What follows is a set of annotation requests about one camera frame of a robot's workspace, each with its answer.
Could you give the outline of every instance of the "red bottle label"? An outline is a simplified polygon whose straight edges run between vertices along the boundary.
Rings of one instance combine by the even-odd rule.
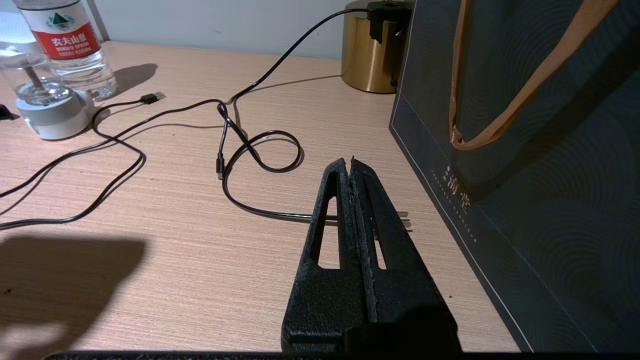
[[[42,51],[52,59],[83,58],[100,49],[80,1],[64,8],[20,11]]]

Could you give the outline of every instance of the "white wall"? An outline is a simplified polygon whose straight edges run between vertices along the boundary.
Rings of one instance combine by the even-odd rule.
[[[111,40],[281,54],[350,1],[88,0],[87,10],[97,10],[96,30]],[[16,10],[11,0],[0,0],[0,11]],[[310,35],[294,54],[340,58],[341,52],[338,17]]]

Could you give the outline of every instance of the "black clip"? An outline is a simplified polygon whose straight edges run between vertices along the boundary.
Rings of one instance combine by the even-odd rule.
[[[329,200],[338,207],[339,269],[318,265]],[[386,269],[378,265],[380,243]],[[458,326],[376,173],[352,160],[324,171],[282,324],[285,352],[461,352]]]
[[[369,20],[369,36],[382,44],[382,32],[385,21],[397,23],[402,35],[411,20],[411,3],[397,1],[375,1],[367,4],[367,19]]]

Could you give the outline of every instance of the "gold cylinder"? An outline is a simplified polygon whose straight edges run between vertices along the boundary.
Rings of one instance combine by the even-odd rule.
[[[368,1],[353,1],[345,9],[366,8]],[[404,51],[406,31],[398,23],[385,21],[382,44],[369,36],[369,20],[362,12],[344,16],[342,33],[342,80],[366,92],[391,94],[396,92]]]

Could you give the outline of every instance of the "usb connector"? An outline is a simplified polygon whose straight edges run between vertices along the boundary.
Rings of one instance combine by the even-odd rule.
[[[145,104],[153,104],[154,102],[164,99],[166,96],[161,92],[154,92],[153,94],[147,94],[140,97],[140,101]]]
[[[222,180],[225,176],[225,157],[222,154],[218,154],[216,159],[216,172],[218,173],[218,179]]]

